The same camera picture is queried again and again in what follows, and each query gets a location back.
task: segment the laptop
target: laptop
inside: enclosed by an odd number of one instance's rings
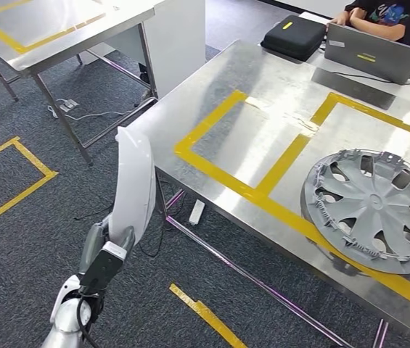
[[[410,46],[354,28],[329,24],[325,57],[399,85],[410,78]]]

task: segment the robotic hand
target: robotic hand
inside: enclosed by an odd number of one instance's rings
[[[155,167],[146,136],[119,127],[119,164],[112,213],[87,236],[77,275],[59,290],[50,332],[41,348],[80,348],[103,308],[104,293],[138,243],[152,217],[156,195]]]

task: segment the stainless steel table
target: stainless steel table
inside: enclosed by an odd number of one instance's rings
[[[134,119],[136,115],[149,107],[155,100],[146,100],[133,112],[123,115],[92,139],[81,141],[56,106],[54,98],[39,74],[82,51],[90,52],[88,50],[90,47],[137,25],[140,34],[149,83],[140,80],[105,57],[99,58],[149,88],[152,95],[155,96],[156,88],[143,27],[143,21],[153,15],[154,8],[151,1],[126,3],[120,0],[0,0],[0,58],[19,76],[30,75],[34,78],[63,126],[90,164],[91,159],[87,148],[124,121]],[[16,78],[4,80],[1,76],[0,78],[7,88],[10,88],[10,83],[16,80]]]
[[[313,165],[341,149],[387,150],[410,162],[410,101],[372,93],[387,110],[362,104],[347,96],[363,86],[337,76],[334,91],[323,86],[329,74],[237,41],[129,127],[150,139],[159,173],[375,311],[383,320],[373,347],[381,347],[387,323],[410,332],[410,275],[371,270],[336,252],[300,217],[300,194]],[[157,184],[169,223],[336,344],[352,347],[174,220],[168,210],[183,190],[165,203]]]

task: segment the power strip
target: power strip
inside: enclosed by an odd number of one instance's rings
[[[192,214],[190,214],[190,217],[189,218],[189,222],[192,225],[198,225],[203,213],[203,209],[205,209],[205,203],[197,199],[196,202],[195,202],[195,207],[193,207]]]
[[[78,104],[72,99],[65,100],[64,103],[59,105],[59,109],[62,109],[64,112],[69,112],[72,109],[78,106]]]

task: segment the graphic print shirt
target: graphic print shirt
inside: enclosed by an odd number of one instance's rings
[[[410,43],[410,0],[355,0],[345,7],[351,11],[359,7],[366,11],[365,20],[380,25],[402,24],[406,27],[401,41]]]

